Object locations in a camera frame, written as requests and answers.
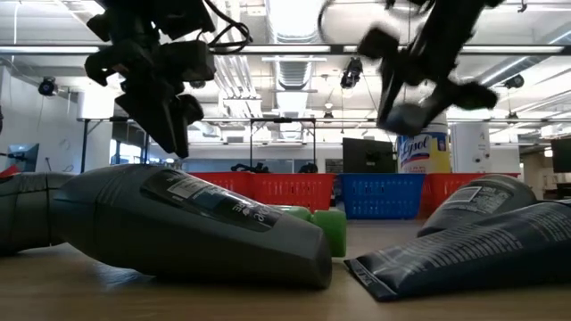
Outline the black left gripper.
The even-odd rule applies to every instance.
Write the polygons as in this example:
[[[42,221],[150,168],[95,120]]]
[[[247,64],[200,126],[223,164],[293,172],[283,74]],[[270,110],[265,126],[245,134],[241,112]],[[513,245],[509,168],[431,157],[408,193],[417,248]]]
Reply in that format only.
[[[126,112],[166,152],[187,157],[187,128],[204,118],[203,108],[192,95],[179,95],[186,83],[214,79],[216,67],[210,48],[200,40],[144,47],[123,40],[89,55],[84,64],[87,76],[101,86],[110,75],[119,73],[125,83],[123,95],[115,99]],[[148,86],[166,85],[179,95],[175,100],[174,127],[169,104],[161,93]]]

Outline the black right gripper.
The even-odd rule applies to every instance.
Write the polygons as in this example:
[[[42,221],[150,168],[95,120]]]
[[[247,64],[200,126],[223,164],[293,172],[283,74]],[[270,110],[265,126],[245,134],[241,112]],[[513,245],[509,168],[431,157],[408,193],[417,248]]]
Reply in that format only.
[[[437,84],[433,93],[421,103],[426,128],[437,116],[452,105],[472,111],[493,109],[498,96],[477,82],[454,84],[451,72],[463,45],[473,35],[472,8],[433,8],[406,50],[399,52],[399,40],[381,29],[372,27],[361,39],[357,53],[371,61],[380,61],[378,72],[382,82],[377,111],[377,126],[386,128],[393,102],[403,80],[419,85],[425,80]],[[399,55],[399,78],[393,66]]]

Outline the grey deodorant bottle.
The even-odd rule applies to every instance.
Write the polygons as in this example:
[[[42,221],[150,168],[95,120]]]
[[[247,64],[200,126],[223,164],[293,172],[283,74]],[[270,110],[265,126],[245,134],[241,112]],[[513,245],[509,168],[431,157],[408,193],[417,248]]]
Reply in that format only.
[[[537,203],[532,188],[519,179],[488,174],[461,186],[441,203],[417,237],[491,218]]]
[[[87,256],[175,282],[325,289],[324,231],[186,172],[150,165],[94,169],[51,201],[54,231]]]
[[[379,127],[399,136],[416,136],[430,122],[427,108],[414,103],[402,103],[389,111]]]
[[[0,178],[0,257],[64,243],[53,231],[50,202],[72,177],[24,172]]]

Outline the green travel bottle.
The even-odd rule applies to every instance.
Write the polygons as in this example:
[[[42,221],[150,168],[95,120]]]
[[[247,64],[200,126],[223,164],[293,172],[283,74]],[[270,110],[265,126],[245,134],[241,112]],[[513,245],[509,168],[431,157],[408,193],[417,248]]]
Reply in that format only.
[[[282,210],[284,213],[311,222],[312,213],[309,209],[292,205],[272,205],[272,208]]]
[[[331,255],[342,258],[347,247],[347,218],[340,210],[316,210],[312,222],[319,226],[329,242]]]

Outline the dark toiletry tube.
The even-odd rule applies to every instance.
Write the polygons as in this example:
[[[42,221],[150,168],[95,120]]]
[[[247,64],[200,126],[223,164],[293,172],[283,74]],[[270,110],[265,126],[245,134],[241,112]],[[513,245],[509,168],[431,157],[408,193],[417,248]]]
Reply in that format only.
[[[539,202],[344,264],[378,301],[571,283],[571,200]]]

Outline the yellow Lysol wipes canister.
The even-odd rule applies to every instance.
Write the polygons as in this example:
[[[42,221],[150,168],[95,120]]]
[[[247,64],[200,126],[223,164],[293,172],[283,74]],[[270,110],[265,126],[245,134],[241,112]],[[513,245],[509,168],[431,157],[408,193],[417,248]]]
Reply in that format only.
[[[437,116],[416,136],[398,136],[396,148],[399,173],[451,173],[446,114]]]

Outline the white round pillar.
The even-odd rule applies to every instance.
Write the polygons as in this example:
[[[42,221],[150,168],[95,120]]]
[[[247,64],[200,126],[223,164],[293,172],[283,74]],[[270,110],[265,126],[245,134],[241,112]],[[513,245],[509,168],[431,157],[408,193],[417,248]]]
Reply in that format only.
[[[451,161],[454,173],[487,173],[492,169],[487,123],[451,126]]]

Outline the small red plastic basket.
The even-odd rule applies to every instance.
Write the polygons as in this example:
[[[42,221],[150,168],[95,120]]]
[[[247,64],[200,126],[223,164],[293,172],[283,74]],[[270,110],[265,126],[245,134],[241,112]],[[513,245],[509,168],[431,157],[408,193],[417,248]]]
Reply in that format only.
[[[203,172],[193,173],[193,176],[248,198],[254,196],[254,191],[251,186],[252,175],[250,172]]]

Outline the black monitor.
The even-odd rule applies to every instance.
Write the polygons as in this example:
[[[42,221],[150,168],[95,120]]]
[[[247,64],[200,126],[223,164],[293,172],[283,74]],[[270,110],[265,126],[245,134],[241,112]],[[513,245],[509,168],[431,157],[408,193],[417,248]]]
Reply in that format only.
[[[571,173],[571,138],[550,141],[552,165],[555,173]]]
[[[393,144],[375,140],[343,139],[343,173],[396,173]]]

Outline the blue plastic basket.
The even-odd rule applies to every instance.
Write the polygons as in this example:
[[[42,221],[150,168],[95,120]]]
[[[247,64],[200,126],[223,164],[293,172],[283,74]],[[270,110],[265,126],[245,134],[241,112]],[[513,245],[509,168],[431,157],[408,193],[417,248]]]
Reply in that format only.
[[[348,219],[413,219],[424,174],[339,174],[335,202]]]

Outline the black metal stand frame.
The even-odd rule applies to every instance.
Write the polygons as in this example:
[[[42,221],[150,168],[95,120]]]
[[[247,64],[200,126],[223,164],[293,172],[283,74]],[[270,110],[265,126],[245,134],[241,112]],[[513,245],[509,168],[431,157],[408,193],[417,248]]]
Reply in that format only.
[[[253,165],[253,125],[255,123],[261,122],[263,124],[267,122],[272,122],[275,124],[286,124],[286,123],[311,123],[312,124],[312,135],[313,135],[313,163],[317,163],[317,120],[315,118],[288,118],[288,117],[276,117],[276,118],[250,118],[248,120],[250,126],[250,142],[249,142],[249,166]]]

